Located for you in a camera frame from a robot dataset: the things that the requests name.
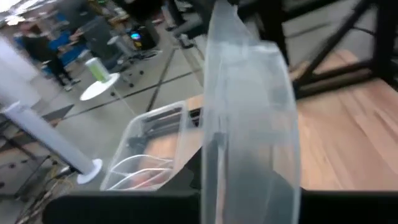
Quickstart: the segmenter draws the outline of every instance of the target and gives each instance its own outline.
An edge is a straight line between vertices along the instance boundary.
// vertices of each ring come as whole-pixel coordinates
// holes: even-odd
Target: white round table
[[[101,93],[105,92],[109,88],[111,88],[116,81],[120,78],[119,73],[110,74],[110,79],[106,83],[102,83],[100,81],[94,82],[91,84],[80,96],[81,101],[90,100]]]

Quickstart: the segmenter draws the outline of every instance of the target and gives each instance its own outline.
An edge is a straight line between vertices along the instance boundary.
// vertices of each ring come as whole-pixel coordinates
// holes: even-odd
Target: white cable
[[[148,180],[142,182],[141,184],[139,184],[139,185],[137,185],[137,186],[135,186],[135,187],[132,187],[131,190],[136,190],[136,189],[138,189],[138,188],[141,187],[142,185],[144,185],[144,184],[146,184],[146,183],[148,183],[148,182],[151,182],[152,180],[158,178],[158,176],[163,175],[165,172],[170,172],[170,173],[171,173],[171,172],[172,172],[172,169],[167,169],[167,170],[165,170],[165,171],[163,171],[163,172],[161,172],[161,173],[158,173],[157,175],[155,175],[155,176],[153,176],[152,178],[150,178],[150,179],[148,179]],[[161,184],[165,183],[165,182],[168,181],[169,179],[170,179],[170,177],[168,177],[167,180],[163,181]]]
[[[123,102],[124,105],[127,106],[127,108],[129,109],[129,111],[131,111],[133,116],[137,116],[137,114],[132,110],[132,108],[126,103],[126,101],[123,99],[123,97],[118,93],[118,91],[116,90],[116,88],[114,86],[112,86],[114,93],[118,96],[119,100]]]
[[[127,177],[123,178],[123,179],[120,180],[118,183],[116,183],[115,185],[113,185],[112,187],[110,187],[108,190],[113,190],[113,189],[115,189],[116,187],[118,187],[119,185],[121,185],[125,180],[128,180],[128,179],[130,179],[131,177],[134,177],[135,175],[138,175],[138,174],[140,174],[140,173],[147,172],[147,171],[163,171],[163,170],[167,170],[167,169],[165,169],[165,168],[142,169],[142,170],[140,170],[140,171],[137,171],[137,172],[135,172],[135,173],[133,173],[133,174],[131,174],[131,175],[128,175]]]
[[[171,161],[171,160],[170,161],[165,161],[164,163],[161,163],[161,164],[159,164],[159,165],[157,165],[155,167],[152,167],[152,168],[161,168],[163,165],[166,165],[166,164],[168,164],[170,162],[173,162],[173,161]],[[125,176],[125,177],[133,174],[133,173],[130,173],[130,172],[118,172],[118,171],[114,171],[114,170],[110,171],[110,172],[113,173],[113,174],[119,174],[119,175],[122,175],[122,176]]]
[[[154,160],[158,160],[158,161],[165,161],[165,162],[172,162],[172,161],[173,161],[173,160],[171,160],[171,159],[161,159],[161,158],[158,158],[158,157],[155,157],[155,156],[151,156],[151,155],[144,155],[144,154],[142,154],[142,155],[135,155],[135,156],[127,157],[127,158],[123,159],[122,161],[118,162],[115,166],[111,167],[110,172],[114,172],[114,170],[115,170],[118,166],[120,166],[122,163],[124,163],[124,162],[126,162],[126,161],[128,161],[128,160],[137,159],[137,158],[140,158],[140,157],[148,157],[149,159],[154,159]]]

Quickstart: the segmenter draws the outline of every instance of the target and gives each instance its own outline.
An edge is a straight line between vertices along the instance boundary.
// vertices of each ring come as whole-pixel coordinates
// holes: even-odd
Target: person
[[[58,58],[57,53],[50,49],[48,38],[46,38],[46,36],[33,34],[30,31],[31,27],[32,24],[28,22],[23,22],[20,25],[22,43],[27,53],[33,59],[47,65],[63,89],[65,91],[70,91],[72,89],[72,85],[80,82],[80,80],[73,79],[65,70],[62,61]],[[69,80],[69,84],[66,84],[63,81],[61,74],[63,74],[63,76]]]

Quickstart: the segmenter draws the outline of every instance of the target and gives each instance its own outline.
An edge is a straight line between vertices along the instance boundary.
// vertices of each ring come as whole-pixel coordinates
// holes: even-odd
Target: wheel
[[[182,48],[183,49],[190,49],[193,47],[193,44],[188,44],[188,45],[183,45]]]
[[[29,197],[27,197],[27,196],[21,196],[21,197],[19,197],[19,200],[20,200],[21,202],[27,203],[27,202],[29,201]]]
[[[166,27],[165,30],[166,30],[167,32],[171,32],[171,31],[173,31],[174,29],[175,29],[175,27]]]

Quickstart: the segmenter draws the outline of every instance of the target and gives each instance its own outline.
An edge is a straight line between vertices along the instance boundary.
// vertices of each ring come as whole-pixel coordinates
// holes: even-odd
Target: plastic container
[[[287,66],[225,0],[208,33],[202,223],[297,223],[300,148]]]
[[[175,161],[194,128],[184,101],[134,118],[121,138],[101,190],[157,190],[179,171]]]

